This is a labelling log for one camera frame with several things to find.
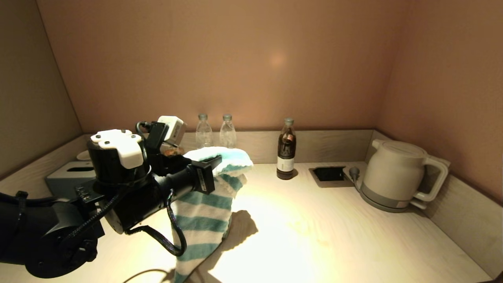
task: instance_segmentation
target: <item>black cable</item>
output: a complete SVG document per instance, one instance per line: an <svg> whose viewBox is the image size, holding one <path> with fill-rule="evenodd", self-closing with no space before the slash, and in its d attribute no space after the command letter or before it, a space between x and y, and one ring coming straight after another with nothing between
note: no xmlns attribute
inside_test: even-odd
<svg viewBox="0 0 503 283"><path fill-rule="evenodd" d="M144 124L144 123L146 123L146 121L141 121L141 122L138 122L138 123L136 123L136 125L134 126L134 128L136 129L136 133L137 133L138 135L140 135L140 137L141 137L142 139L145 139L145 135L144 135L144 134L143 134L143 132L141 131L140 126L141 126L142 124Z"/></svg>
<svg viewBox="0 0 503 283"><path fill-rule="evenodd" d="M126 189L122 189L116 194L112 199L102 208L102 210L91 216L86 222L73 230L70 234L68 234L61 243L64 243L67 240L80 236L82 233L86 232L89 228L91 228L97 221L99 221L103 216L105 216L114 206L126 195Z"/></svg>
<svg viewBox="0 0 503 283"><path fill-rule="evenodd" d="M185 250L187 249L187 240L185 239L184 232L182 229L178 226L177 224L177 219L175 218L175 214L173 213L173 210L171 208L171 199L173 197L174 191L173 189L170 190L170 195L166 198L164 198L164 205L166 206L167 209L167 215L170 219L171 226L172 228L176 231L178 238L180 239L180 244L181 247L178 248L174 244L172 244L168 239L166 239L165 236L163 236L159 231L156 229L150 227L149 225L144 225L137 227L135 229L131 230L126 230L125 233L126 235L132 235L138 232L145 232L148 235L150 235L152 238L154 238L158 243L161 244L161 246L166 249L170 254L174 256L181 256L183 253L185 253Z"/></svg>

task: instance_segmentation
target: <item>power cord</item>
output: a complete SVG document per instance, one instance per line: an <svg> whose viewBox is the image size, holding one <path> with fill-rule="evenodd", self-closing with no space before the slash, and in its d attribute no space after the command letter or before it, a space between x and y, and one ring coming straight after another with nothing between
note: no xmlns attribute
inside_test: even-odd
<svg viewBox="0 0 503 283"><path fill-rule="evenodd" d="M124 231L126 235L132 235L134 233L143 231L148 235L150 235L152 238L154 238L158 243L160 243L164 249L170 252L170 254L174 256L183 255L185 253L185 250L187 249L187 240L185 239L184 232L182 231L180 226L178 226L177 219L175 217L175 214L173 213L173 209L171 208L171 201L174 194L175 194L174 190L171 189L169 196L164 198L164 206L167 209L167 215L170 219L171 227L176 231L178 238L180 240L181 245L180 248L172 244L168 239L166 239L165 236L163 236L156 229L150 227L149 225L144 225L134 229L126 230Z"/></svg>
<svg viewBox="0 0 503 283"><path fill-rule="evenodd" d="M355 189L360 192L360 188L358 187L358 184L356 181L358 180L358 177L360 177L360 169L358 167L352 167L349 170L349 175L351 176L351 179L353 180L353 183L355 184Z"/></svg>

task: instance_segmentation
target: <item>bottle cap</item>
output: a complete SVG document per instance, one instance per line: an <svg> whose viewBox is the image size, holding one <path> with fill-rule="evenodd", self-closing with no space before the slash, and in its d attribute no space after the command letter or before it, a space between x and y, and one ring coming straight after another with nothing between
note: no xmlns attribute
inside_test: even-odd
<svg viewBox="0 0 503 283"><path fill-rule="evenodd" d="M293 118L285 118L285 125L287 126L292 126L293 125Z"/></svg>

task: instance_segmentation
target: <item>plastic water bottle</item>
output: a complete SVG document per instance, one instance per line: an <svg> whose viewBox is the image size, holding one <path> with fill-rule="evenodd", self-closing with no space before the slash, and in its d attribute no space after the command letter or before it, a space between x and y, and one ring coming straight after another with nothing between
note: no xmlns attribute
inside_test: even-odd
<svg viewBox="0 0 503 283"><path fill-rule="evenodd" d="M196 147L198 149L213 146L213 132L208 123L207 114L199 114L199 123L196 128Z"/></svg>
<svg viewBox="0 0 503 283"><path fill-rule="evenodd" d="M232 124L232 115L223 115L223 123L220 128L220 146L233 149L236 147L236 130Z"/></svg>

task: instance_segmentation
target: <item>robotic arm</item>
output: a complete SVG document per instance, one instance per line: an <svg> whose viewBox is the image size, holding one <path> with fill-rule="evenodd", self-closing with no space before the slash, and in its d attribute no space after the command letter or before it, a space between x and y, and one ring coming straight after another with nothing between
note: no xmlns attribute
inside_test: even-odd
<svg viewBox="0 0 503 283"><path fill-rule="evenodd" d="M147 129L148 138L138 125ZM0 262L23 264L40 278L72 272L96 258L98 238L105 234L102 217L119 234L144 231L171 254L182 255L187 243L170 204L190 191L215 190L212 170L221 162L221 157L196 162L161 154L163 143L180 144L185 127L177 117L162 116L152 123L138 123L137 134L107 130L91 136L87 147L96 180L76 187L76 199L27 199L22 191L16 196L0 193ZM133 228L164 208L181 247L149 226Z"/></svg>

